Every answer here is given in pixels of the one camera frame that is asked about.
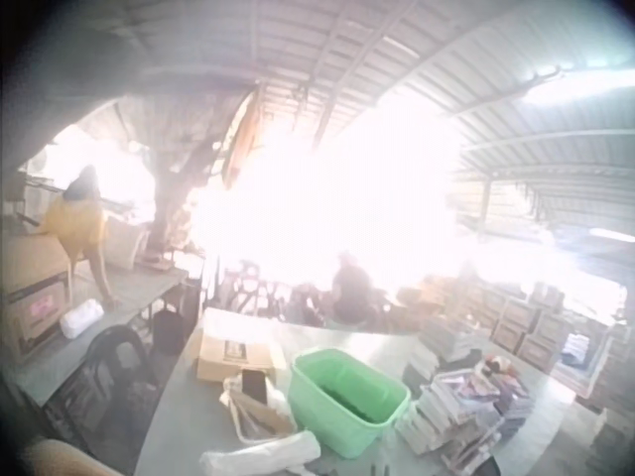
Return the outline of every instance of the gray table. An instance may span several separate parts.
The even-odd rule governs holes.
[[[250,332],[277,340],[288,363],[299,352],[312,347],[337,347],[400,379],[416,342],[413,336],[316,329],[217,309],[208,309],[199,326],[205,326],[212,319],[221,323],[231,320]],[[198,460],[205,451],[233,451],[244,447],[235,434],[228,410],[218,401],[221,385],[196,379],[195,359],[201,336],[201,329],[192,335],[173,371],[146,436],[135,476],[202,475]],[[505,476],[526,475],[556,435],[574,393],[505,350],[487,341],[483,341],[482,347],[486,353],[512,359],[536,399],[535,410],[525,426],[494,451]],[[278,385],[285,392],[290,377],[288,371],[278,378]],[[393,444],[388,457],[392,474],[432,476],[443,468],[435,455],[417,457],[400,435],[395,434],[391,439]],[[376,441],[359,458],[349,461],[339,460],[332,452],[325,451],[318,464],[321,465],[319,471],[328,471],[334,465],[342,476],[367,476],[371,462],[379,458],[382,444]]]
[[[79,368],[92,339],[102,330],[127,324],[146,306],[181,283],[187,272],[171,270],[160,273],[147,269],[133,271],[108,269],[108,281],[120,300],[116,310],[106,312],[74,340],[57,336],[22,365],[13,367],[14,381],[40,406]],[[72,281],[72,304],[89,298],[100,299],[99,290],[87,263],[80,263]]]

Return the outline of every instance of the green plastic basket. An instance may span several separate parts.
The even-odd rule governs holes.
[[[356,458],[408,406],[399,382],[336,349],[297,357],[289,403],[299,424],[344,458]]]

